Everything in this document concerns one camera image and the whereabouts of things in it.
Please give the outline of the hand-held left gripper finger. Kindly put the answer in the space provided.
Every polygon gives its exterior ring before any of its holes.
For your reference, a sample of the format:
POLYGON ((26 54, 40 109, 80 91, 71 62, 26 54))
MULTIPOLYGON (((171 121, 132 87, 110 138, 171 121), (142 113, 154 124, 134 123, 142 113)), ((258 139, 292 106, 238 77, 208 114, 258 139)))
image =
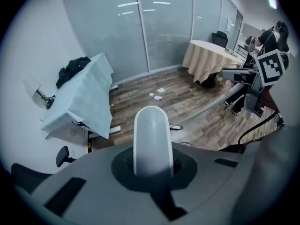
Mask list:
POLYGON ((135 116, 133 163, 139 177, 174 175, 169 121, 157 106, 146 106, 135 116))

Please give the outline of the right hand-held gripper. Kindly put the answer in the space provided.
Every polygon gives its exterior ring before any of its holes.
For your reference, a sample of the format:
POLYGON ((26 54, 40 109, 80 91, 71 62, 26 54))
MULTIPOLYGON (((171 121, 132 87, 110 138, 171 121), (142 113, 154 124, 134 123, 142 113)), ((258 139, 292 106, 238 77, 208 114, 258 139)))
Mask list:
POLYGON ((245 94, 244 108, 261 117, 263 114, 263 92, 277 83, 285 73, 283 57, 288 54, 278 49, 255 58, 252 69, 222 69, 220 76, 232 82, 252 81, 252 85, 245 94))

